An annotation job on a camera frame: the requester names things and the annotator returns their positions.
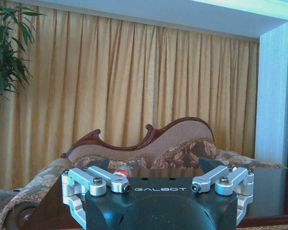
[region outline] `floral cushion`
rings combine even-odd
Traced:
[[[113,159],[100,155],[87,154],[78,157],[75,160],[74,166],[82,169],[91,165],[100,165],[108,159],[108,169],[119,169],[121,166],[128,166],[131,169],[147,169],[147,160],[145,156],[139,156],[128,159]]]
[[[236,152],[217,150],[216,160],[221,161],[228,167],[243,167],[247,169],[264,168],[264,169],[286,169],[284,165],[272,164],[258,161],[249,157],[241,156]]]
[[[208,138],[196,138],[183,142],[157,157],[152,169],[196,169],[198,157],[216,158],[216,145]]]

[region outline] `curtain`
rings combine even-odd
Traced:
[[[27,184],[94,129],[115,146],[185,116],[254,156],[258,43],[36,7],[30,85],[0,111],[0,188]]]

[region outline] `potted plant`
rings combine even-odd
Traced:
[[[21,15],[38,16],[24,6],[4,7],[0,4],[0,99],[6,98],[4,92],[16,92],[16,85],[29,83],[31,77],[25,59],[19,57],[19,52],[26,52],[28,43],[34,43],[33,26],[27,18]],[[20,37],[14,37],[12,27],[19,28]]]

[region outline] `wooden sofa trim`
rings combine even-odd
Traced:
[[[169,123],[167,126],[161,128],[161,129],[156,129],[154,128],[151,124],[147,124],[145,128],[147,129],[147,134],[145,135],[144,139],[137,145],[130,146],[130,147],[117,147],[117,146],[112,146],[110,144],[105,143],[99,138],[99,134],[101,133],[100,129],[96,129],[84,137],[80,138],[77,140],[67,151],[67,153],[61,154],[61,158],[68,158],[68,156],[71,154],[71,152],[78,146],[81,145],[100,145],[103,147],[106,147],[108,149],[113,149],[113,150],[121,150],[121,151],[134,151],[134,150],[139,150],[144,148],[145,146],[149,145],[150,143],[154,142],[159,136],[164,134],[168,129],[173,127],[174,125],[183,122],[183,121],[198,121],[206,125],[213,137],[213,132],[211,130],[211,127],[202,119],[197,118],[197,117],[183,117],[179,118],[171,123]]]

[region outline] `wall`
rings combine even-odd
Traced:
[[[260,36],[255,158],[287,164],[288,23]]]

